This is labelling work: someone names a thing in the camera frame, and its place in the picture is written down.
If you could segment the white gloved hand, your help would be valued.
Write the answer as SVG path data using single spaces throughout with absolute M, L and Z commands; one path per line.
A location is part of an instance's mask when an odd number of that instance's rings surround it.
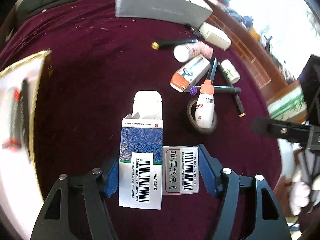
M 292 178 L 289 192 L 289 208 L 293 216 L 298 216 L 303 210 L 310 213 L 319 207 L 319 174 L 309 185 L 303 181 L 303 170 L 297 165 Z

